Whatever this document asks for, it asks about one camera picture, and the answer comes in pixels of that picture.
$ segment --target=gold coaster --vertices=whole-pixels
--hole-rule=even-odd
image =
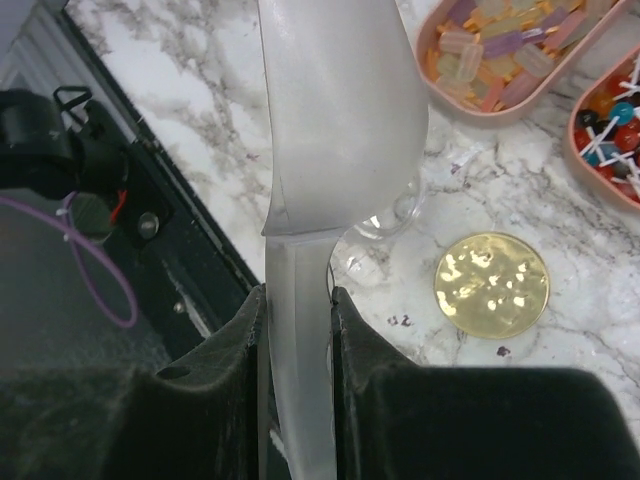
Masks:
[[[549,273],[523,241],[504,233],[460,240],[442,257],[434,291],[451,322],[469,335],[508,338],[533,325],[549,300]]]

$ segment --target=white plastic scoop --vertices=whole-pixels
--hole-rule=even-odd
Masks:
[[[336,478],[327,266],[416,172],[427,100],[394,0],[258,0],[273,134],[269,341],[293,480]]]

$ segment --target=screw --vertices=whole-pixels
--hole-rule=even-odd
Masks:
[[[151,240],[158,233],[160,220],[155,213],[145,212],[138,219],[138,233],[145,240]]]

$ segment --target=marble countertop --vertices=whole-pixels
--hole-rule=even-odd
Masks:
[[[435,0],[398,0],[410,38]],[[71,0],[68,13],[259,279],[271,148],[257,7],[246,0]],[[421,365],[576,366],[614,392],[640,440],[640,219],[566,169],[575,101],[640,41],[625,15],[524,120],[477,131],[432,111],[425,208],[400,237],[342,242],[332,264],[368,322]],[[462,168],[452,168],[469,151]],[[551,277],[539,322],[508,340],[458,331],[432,285],[445,249],[479,231],[533,246]],[[393,317],[404,318],[404,325]]]

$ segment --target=pink tray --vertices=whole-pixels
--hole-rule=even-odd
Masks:
[[[456,100],[443,93],[435,83],[432,82],[426,72],[424,72],[424,59],[429,47],[434,46],[437,40],[436,28],[446,22],[447,14],[456,0],[442,0],[438,6],[429,14],[420,28],[416,41],[415,55],[422,78],[424,79],[431,100],[436,107],[448,112],[454,119],[481,128],[505,127],[527,115],[536,105],[540,97],[563,75],[586,50],[604,33],[611,23],[622,13],[628,10],[633,4],[633,0],[620,0],[614,7],[598,22],[596,27],[584,37],[573,50],[571,50],[556,69],[538,86],[531,96],[524,102],[501,112],[483,113],[472,111],[461,106]]]
[[[564,139],[565,159],[574,175],[584,182],[589,188],[596,191],[599,195],[614,203],[616,206],[621,207],[624,210],[635,211],[640,211],[640,203],[631,200],[628,196],[618,190],[615,185],[585,162],[575,146],[573,133],[575,130],[576,114],[579,110],[586,107],[588,100],[594,91],[604,85],[613,75],[627,73],[629,71],[629,63],[638,56],[638,53],[640,53],[640,45],[631,49],[620,63],[600,77],[598,81],[593,84],[593,87],[580,97],[576,107],[573,109],[573,112],[571,112],[569,125],[567,126],[567,132]]]

